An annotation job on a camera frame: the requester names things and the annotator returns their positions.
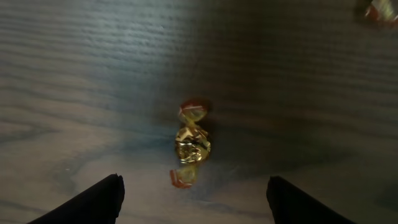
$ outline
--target candy wrapper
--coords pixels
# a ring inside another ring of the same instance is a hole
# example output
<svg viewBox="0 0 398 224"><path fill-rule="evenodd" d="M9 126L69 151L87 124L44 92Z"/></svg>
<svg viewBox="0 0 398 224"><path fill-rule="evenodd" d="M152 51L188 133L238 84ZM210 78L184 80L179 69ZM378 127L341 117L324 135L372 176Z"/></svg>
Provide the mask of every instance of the candy wrapper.
<svg viewBox="0 0 398 224"><path fill-rule="evenodd" d="M210 154L209 134L196 124L208 110L208 103L204 100L188 100L180 107L178 117L184 127L175 137L175 151L182 167L170 171L172 184L177 188L188 189L195 183L198 165Z"/></svg>
<svg viewBox="0 0 398 224"><path fill-rule="evenodd" d="M382 26L398 26L398 15L391 0L373 0L365 17Z"/></svg>

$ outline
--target wood grain surface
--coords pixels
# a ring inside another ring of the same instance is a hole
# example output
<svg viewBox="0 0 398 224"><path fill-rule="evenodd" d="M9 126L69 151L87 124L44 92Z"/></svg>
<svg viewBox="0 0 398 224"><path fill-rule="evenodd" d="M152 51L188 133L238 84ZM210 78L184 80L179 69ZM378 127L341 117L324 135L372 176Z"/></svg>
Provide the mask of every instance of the wood grain surface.
<svg viewBox="0 0 398 224"><path fill-rule="evenodd" d="M0 223L109 174L117 223L273 223L281 175L358 223L398 222L398 32L354 0L0 1ZM213 154L175 189L179 104Z"/></svg>

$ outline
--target wood grain pattern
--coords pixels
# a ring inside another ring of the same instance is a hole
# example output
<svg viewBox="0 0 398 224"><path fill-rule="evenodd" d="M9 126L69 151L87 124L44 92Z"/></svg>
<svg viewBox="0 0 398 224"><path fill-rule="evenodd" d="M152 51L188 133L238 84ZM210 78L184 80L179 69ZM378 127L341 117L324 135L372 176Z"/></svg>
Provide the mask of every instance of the wood grain pattern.
<svg viewBox="0 0 398 224"><path fill-rule="evenodd" d="M354 0L0 1L0 223L108 174L118 223L272 223L282 175L358 223L398 221L398 33ZM177 190L179 104L213 101L213 154Z"/></svg>

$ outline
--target tabletop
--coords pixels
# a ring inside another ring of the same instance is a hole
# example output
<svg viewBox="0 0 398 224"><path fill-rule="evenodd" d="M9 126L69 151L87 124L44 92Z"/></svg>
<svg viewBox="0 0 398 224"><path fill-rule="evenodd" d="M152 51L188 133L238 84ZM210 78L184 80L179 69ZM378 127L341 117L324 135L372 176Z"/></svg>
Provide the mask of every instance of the tabletop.
<svg viewBox="0 0 398 224"><path fill-rule="evenodd" d="M0 1L0 223L107 175L117 223L273 223L280 175L358 223L398 222L398 31L355 0ZM212 155L172 186L179 105Z"/></svg>

